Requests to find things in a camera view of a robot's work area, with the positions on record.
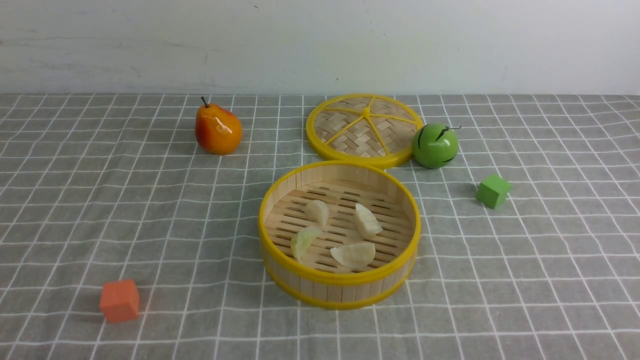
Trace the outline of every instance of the yellow rim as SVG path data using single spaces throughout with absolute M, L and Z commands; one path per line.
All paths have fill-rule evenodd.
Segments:
M 285 284 L 284 282 L 280 281 L 280 279 L 278 279 L 277 277 L 275 277 L 273 275 L 273 273 L 271 272 L 271 270 L 268 267 L 265 267 L 265 269 L 267 270 L 267 273 L 269 274 L 269 276 L 271 276 L 271 280 L 273 280 L 273 282 L 276 283 L 276 285 L 278 285 L 279 287 L 281 287 L 281 289 L 283 289 L 286 293 L 288 293 L 289 295 L 291 295 L 292 297 L 300 300 L 300 301 L 304 301 L 309 305 L 313 305 L 313 306 L 317 306 L 317 307 L 322 307 L 325 309 L 331 309 L 331 310 L 351 310 L 351 309 L 359 309 L 361 307 L 365 307 L 365 306 L 369 306 L 372 304 L 375 304 L 379 301 L 382 301 L 384 299 L 386 299 L 387 297 L 391 296 L 393 293 L 395 293 L 400 286 L 402 286 L 404 284 L 404 282 L 406 281 L 406 278 L 409 277 L 409 274 L 411 274 L 411 270 L 413 269 L 413 265 L 415 264 L 415 259 L 411 260 L 411 265 L 409 265 L 409 270 L 406 272 L 406 274 L 403 276 L 402 279 L 400 279 L 400 281 L 398 281 L 397 284 L 393 285 L 391 288 L 389 288 L 389 290 L 384 291 L 383 293 L 380 293 L 374 297 L 370 297 L 368 299 L 365 300 L 361 300 L 361 301 L 354 301 L 354 302 L 330 302 L 330 301 L 322 301 L 322 300 L 318 300 L 318 299 L 314 299 L 312 297 L 308 297 L 294 289 L 292 289 L 289 285 Z
M 407 245 L 407 248 L 397 258 L 393 259 L 391 262 L 384 264 L 383 266 L 377 269 L 369 270 L 366 272 L 361 272 L 357 274 L 332 274 L 329 272 L 324 272 L 324 271 L 316 270 L 313 268 L 309 268 L 309 267 L 303 266 L 297 261 L 293 261 L 291 258 L 286 256 L 282 251 L 278 250 L 276 245 L 274 245 L 273 242 L 269 239 L 269 235 L 267 234 L 267 228 L 264 225 L 266 221 L 266 215 L 267 215 L 265 214 L 265 211 L 264 211 L 267 203 L 266 199 L 272 196 L 274 189 L 277 188 L 280 183 L 288 179 L 290 176 L 293 176 L 295 173 L 301 172 L 308 168 L 321 167 L 321 166 L 327 166 L 327 165 L 349 165 L 349 166 L 355 166 L 355 167 L 363 167 L 371 171 L 377 172 L 380 175 L 390 179 L 396 186 L 398 186 L 398 188 L 404 193 L 404 195 L 409 198 L 411 207 L 413 209 L 413 215 L 415 217 L 414 218 L 415 230 L 413 232 L 413 236 L 411 238 L 411 241 L 409 242 L 409 245 Z M 278 181 L 276 181 L 275 184 L 271 186 L 271 188 L 269 188 L 269 190 L 264 196 L 264 199 L 262 200 L 262 204 L 260 205 L 260 213 L 258 215 L 258 228 L 260 231 L 260 241 L 262 242 L 264 248 L 269 252 L 269 254 L 277 262 L 279 262 L 287 270 L 293 272 L 294 274 L 300 277 L 304 277 L 312 281 L 321 282 L 327 285 L 336 285 L 336 286 L 357 285 L 357 284 L 362 284 L 363 282 L 375 281 L 375 280 L 381 279 L 382 277 L 386 277 L 387 275 L 401 268 L 407 261 L 409 261 L 412 254 L 416 251 L 416 248 L 418 247 L 418 241 L 420 240 L 420 213 L 418 212 L 418 206 L 416 205 L 415 200 L 413 199 L 413 196 L 411 195 L 409 190 L 407 190 L 407 188 L 405 188 L 404 185 L 402 185 L 402 183 L 400 183 L 396 178 L 387 174 L 386 172 L 369 165 L 354 164 L 347 161 L 322 161 L 320 163 L 305 165 L 303 167 L 299 167 L 293 171 L 290 171 L 288 174 L 284 175 Z
M 339 152 L 339 151 L 336 151 L 336 150 L 332 149 L 326 143 L 324 143 L 320 139 L 320 137 L 318 137 L 318 135 L 316 134 L 315 127 L 314 127 L 314 122 L 316 121 L 317 115 L 319 113 L 321 113 L 322 111 L 326 111 L 326 110 L 330 110 L 330 111 L 346 111 L 346 112 L 352 112 L 352 113 L 360 114 L 359 111 L 356 111 L 356 110 L 353 110 L 353 109 L 327 108 L 327 105 L 329 105 L 329 104 L 331 104 L 333 102 L 339 101 L 339 100 L 347 99 L 348 97 L 371 97 L 371 102 L 369 103 L 369 106 L 371 106 L 371 104 L 373 103 L 373 100 L 375 100 L 375 99 L 381 99 L 381 100 L 384 100 L 384 101 L 391 102 L 391 103 L 393 103 L 395 105 L 400 106 L 405 111 L 407 111 L 411 115 L 411 117 L 413 118 L 413 121 L 407 120 L 407 119 L 402 119 L 400 117 L 395 117 L 395 116 L 392 116 L 392 115 L 369 114 L 368 117 L 360 116 L 355 121 L 349 123 L 347 126 L 345 126 L 342 129 L 340 129 L 340 131 L 338 131 L 338 133 L 333 135 L 331 139 L 327 140 L 326 143 L 330 143 L 332 140 L 334 140 L 336 137 L 341 135 L 343 132 L 345 132 L 346 129 L 351 127 L 356 122 L 365 120 L 365 121 L 367 121 L 369 123 L 369 126 L 371 127 L 371 129 L 374 131 L 374 133 L 378 137 L 378 141 L 380 141 L 380 144 L 384 148 L 384 150 L 387 153 L 387 155 L 380 156 L 380 157 L 377 157 L 377 158 L 363 158 L 363 157 L 359 157 L 359 156 L 353 156 L 353 155 L 344 154 L 343 152 Z M 412 153 L 412 150 L 411 150 L 411 144 L 409 144 L 409 146 L 407 146 L 407 148 L 405 148 L 405 149 L 403 149 L 403 150 L 401 150 L 399 152 L 395 152 L 393 154 L 389 154 L 388 153 L 388 149 L 387 149 L 387 145 L 382 140 L 382 137 L 380 136 L 380 133 L 378 132 L 378 128 L 373 125 L 373 122 L 371 121 L 371 119 L 369 117 L 386 117 L 386 118 L 389 118 L 389 119 L 400 120 L 400 121 L 405 121 L 405 122 L 411 122 L 411 123 L 415 124 L 415 128 L 416 129 L 420 129 L 422 127 L 422 120 L 420 119 L 418 114 L 416 114 L 416 112 L 413 111 L 413 109 L 411 109 L 407 105 L 399 102 L 398 100 L 395 100 L 395 99 L 393 99 L 391 97 L 382 96 L 382 95 L 376 95 L 376 94 L 348 94 L 348 95 L 343 95 L 343 96 L 334 97 L 332 99 L 328 99 L 327 101 L 323 102 L 322 104 L 316 106 L 316 108 L 313 111 L 311 111 L 311 114 L 309 114 L 309 117 L 307 118 L 307 125 L 306 125 L 307 138 L 309 140 L 309 144 L 311 145 L 311 148 L 313 148 L 313 150 L 315 150 L 318 153 L 318 155 L 320 155 L 323 158 L 328 159 L 328 160 L 350 161 L 352 163 L 357 162 L 358 164 L 370 165 L 370 166 L 377 167 L 377 168 L 396 167 L 396 166 L 398 166 L 400 164 L 403 164 L 403 163 L 406 163 L 407 161 L 409 161 L 413 156 L 413 153 Z

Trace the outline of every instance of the woven bamboo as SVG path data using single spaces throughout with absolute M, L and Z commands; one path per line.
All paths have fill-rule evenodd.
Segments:
M 329 207 L 329 222 L 298 263 L 291 237 L 314 225 L 302 209 L 315 199 Z M 364 240 L 356 230 L 356 202 L 382 225 L 372 240 Z M 420 231 L 415 201 L 402 184 L 376 168 L 339 161 L 313 164 L 283 177 L 267 193 L 259 221 L 265 266 L 274 281 L 301 300 L 332 308 L 360 307 L 390 295 L 411 269 Z M 330 254 L 333 247 L 361 241 L 376 246 L 367 268 L 346 268 Z
M 318 106 L 309 119 L 313 122 L 313 137 L 317 137 L 320 144 L 359 158 L 407 153 L 413 135 L 422 126 L 420 118 L 409 107 L 380 95 L 356 94 L 331 99 Z M 404 154 L 402 158 L 402 161 L 408 160 Z

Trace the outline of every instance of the green cube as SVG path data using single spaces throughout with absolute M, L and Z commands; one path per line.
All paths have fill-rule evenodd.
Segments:
M 480 183 L 476 199 L 489 208 L 495 209 L 507 199 L 507 193 L 509 193 L 510 189 L 511 184 L 509 184 L 509 181 L 497 174 L 493 174 Z

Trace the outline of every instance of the white wall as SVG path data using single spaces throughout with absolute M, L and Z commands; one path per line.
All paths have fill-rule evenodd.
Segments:
M 0 0 L 0 92 L 640 94 L 640 0 Z

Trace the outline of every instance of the bamboo lid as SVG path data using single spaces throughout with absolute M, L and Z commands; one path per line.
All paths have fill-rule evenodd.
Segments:
M 411 159 L 411 141 L 421 127 L 415 111 L 395 99 L 350 94 L 329 99 L 312 111 L 307 138 L 325 159 L 389 168 Z

